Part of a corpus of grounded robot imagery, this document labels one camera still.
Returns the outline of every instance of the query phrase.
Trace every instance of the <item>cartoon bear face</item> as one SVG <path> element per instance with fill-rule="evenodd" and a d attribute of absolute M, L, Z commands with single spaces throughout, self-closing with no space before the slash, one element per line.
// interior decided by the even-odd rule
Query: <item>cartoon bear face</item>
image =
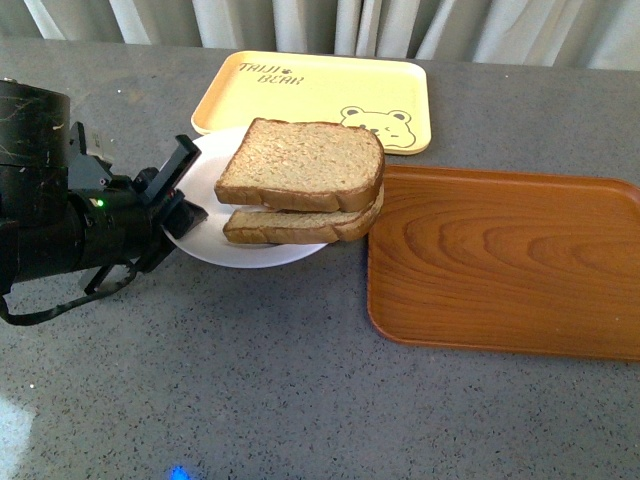
<path fill-rule="evenodd" d="M 340 113 L 342 125 L 370 130 L 385 147 L 406 148 L 416 141 L 416 136 L 409 129 L 411 116 L 402 110 L 382 113 L 365 112 L 360 107 L 345 107 Z"/>

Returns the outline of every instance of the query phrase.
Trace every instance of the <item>bread slice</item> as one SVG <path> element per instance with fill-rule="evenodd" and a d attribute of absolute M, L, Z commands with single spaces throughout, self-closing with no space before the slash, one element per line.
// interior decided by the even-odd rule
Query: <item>bread slice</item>
<path fill-rule="evenodd" d="M 332 243 L 363 237 L 378 218 L 384 187 L 376 200 L 359 212 L 297 213 L 236 210 L 223 228 L 232 243 Z"/>
<path fill-rule="evenodd" d="M 220 203 L 357 212 L 382 184 L 384 149 L 364 128 L 256 118 L 216 182 Z"/>

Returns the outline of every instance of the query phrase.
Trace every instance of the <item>wooden tray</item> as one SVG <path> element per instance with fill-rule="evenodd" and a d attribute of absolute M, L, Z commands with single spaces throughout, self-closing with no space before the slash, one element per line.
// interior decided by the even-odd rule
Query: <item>wooden tray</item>
<path fill-rule="evenodd" d="M 368 308 L 406 344 L 640 360 L 640 190 L 388 166 Z"/>
<path fill-rule="evenodd" d="M 198 133 L 255 117 L 326 121 L 374 131 L 386 153 L 431 141 L 427 75 L 410 62 L 243 51 L 230 55 L 193 112 Z"/>

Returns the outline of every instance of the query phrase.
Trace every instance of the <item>gray countertop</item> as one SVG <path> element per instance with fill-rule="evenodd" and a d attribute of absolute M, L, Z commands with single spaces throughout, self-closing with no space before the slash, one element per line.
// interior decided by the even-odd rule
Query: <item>gray countertop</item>
<path fill-rule="evenodd" d="M 0 39 L 0 74 L 69 95 L 132 176 L 197 137 L 229 53 Z M 389 163 L 640 184 L 640 73 L 417 63 L 433 140 Z M 640 478 L 640 364 L 395 344 L 366 255 L 237 270 L 176 250 L 113 297 L 0 324 L 0 478 Z M 7 300 L 49 308 L 78 277 Z"/>

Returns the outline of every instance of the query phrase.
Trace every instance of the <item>white curtain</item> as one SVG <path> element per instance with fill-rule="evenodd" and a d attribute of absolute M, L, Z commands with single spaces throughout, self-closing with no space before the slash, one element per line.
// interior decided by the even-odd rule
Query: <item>white curtain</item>
<path fill-rule="evenodd" d="M 0 0 L 0 36 L 640 70 L 640 0 Z"/>

